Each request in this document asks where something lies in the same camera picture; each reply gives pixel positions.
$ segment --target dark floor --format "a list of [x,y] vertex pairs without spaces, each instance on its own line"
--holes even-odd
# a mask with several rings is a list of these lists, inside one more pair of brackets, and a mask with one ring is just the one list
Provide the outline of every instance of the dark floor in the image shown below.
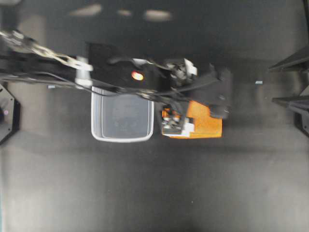
[[[24,0],[2,21],[63,53],[85,56],[85,41],[101,42],[135,57],[229,67],[234,106],[223,138],[172,140],[155,124],[147,142],[99,142],[88,93],[9,84],[22,112],[21,130],[0,150],[4,231],[309,231],[308,138],[271,103],[309,80],[267,73],[307,43],[302,1],[102,0],[96,16],[68,16],[98,2]],[[170,21],[146,21],[148,9]]]

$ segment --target transparent bin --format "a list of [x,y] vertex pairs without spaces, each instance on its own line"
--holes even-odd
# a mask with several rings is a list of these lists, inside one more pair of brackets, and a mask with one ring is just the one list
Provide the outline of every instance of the transparent bin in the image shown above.
[[[108,91],[92,87],[104,95]],[[136,95],[92,94],[91,131],[100,141],[133,143],[148,140],[154,130],[154,102]]]

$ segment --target orange block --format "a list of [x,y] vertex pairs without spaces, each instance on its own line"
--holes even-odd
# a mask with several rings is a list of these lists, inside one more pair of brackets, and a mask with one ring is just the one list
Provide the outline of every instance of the orange block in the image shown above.
[[196,101],[190,101],[187,117],[194,119],[194,132],[190,137],[171,137],[174,139],[201,139],[222,137],[222,119],[212,118],[210,109]]

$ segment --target black mounting plate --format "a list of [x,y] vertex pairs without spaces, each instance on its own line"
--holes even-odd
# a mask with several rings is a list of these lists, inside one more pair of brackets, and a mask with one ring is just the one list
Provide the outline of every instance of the black mounting plate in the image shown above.
[[19,129],[19,102],[0,85],[0,144]]

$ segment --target orange light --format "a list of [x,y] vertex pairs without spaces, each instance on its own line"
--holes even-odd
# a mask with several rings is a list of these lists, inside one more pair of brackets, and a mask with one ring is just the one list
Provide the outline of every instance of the orange light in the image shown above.
[[136,71],[132,72],[132,77],[133,77],[134,80],[137,80],[137,81],[142,81],[144,79],[143,74],[140,74]]

